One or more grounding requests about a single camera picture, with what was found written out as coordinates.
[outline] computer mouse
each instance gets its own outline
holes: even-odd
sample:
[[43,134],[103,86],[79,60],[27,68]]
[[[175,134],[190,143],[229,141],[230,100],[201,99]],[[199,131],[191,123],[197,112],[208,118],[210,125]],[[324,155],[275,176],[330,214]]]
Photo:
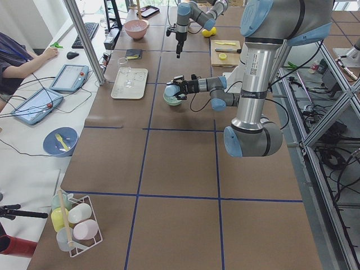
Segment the computer mouse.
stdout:
[[73,59],[73,58],[77,57],[78,55],[79,55],[79,53],[77,53],[77,52],[68,52],[66,55],[66,58]]

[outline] green bowl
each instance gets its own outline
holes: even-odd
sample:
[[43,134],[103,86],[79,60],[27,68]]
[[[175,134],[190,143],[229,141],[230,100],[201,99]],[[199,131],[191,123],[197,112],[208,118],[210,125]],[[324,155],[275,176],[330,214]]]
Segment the green bowl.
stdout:
[[163,97],[164,97],[164,101],[170,106],[178,106],[182,102],[182,100],[178,100],[176,97],[169,97],[165,95],[165,92],[163,94]]

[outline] person's hand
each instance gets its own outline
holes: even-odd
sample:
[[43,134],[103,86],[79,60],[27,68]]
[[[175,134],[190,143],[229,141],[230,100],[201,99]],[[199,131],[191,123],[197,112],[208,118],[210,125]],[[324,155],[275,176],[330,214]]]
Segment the person's hand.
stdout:
[[41,55],[45,57],[46,60],[49,60],[51,58],[54,58],[59,54],[59,51],[55,47],[49,47],[47,48]]

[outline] light blue cup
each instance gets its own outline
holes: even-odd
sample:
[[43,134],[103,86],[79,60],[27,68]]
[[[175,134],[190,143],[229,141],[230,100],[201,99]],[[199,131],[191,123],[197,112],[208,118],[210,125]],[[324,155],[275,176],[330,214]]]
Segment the light blue cup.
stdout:
[[[70,201],[73,198],[74,194],[72,193],[66,193],[65,191],[62,191],[62,199],[64,201],[64,206],[67,208],[68,211],[70,211],[73,208],[73,203]],[[56,208],[60,207],[60,199],[59,195],[56,194],[51,201],[51,209],[54,211]]]

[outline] person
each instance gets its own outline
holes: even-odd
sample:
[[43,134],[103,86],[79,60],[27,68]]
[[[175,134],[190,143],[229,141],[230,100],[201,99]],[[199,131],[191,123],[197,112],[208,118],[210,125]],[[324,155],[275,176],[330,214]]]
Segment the person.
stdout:
[[[13,95],[27,76],[58,53],[57,48],[49,47],[41,55],[36,55],[0,32],[0,94],[5,97]],[[6,99],[1,97],[0,111],[5,105]]]

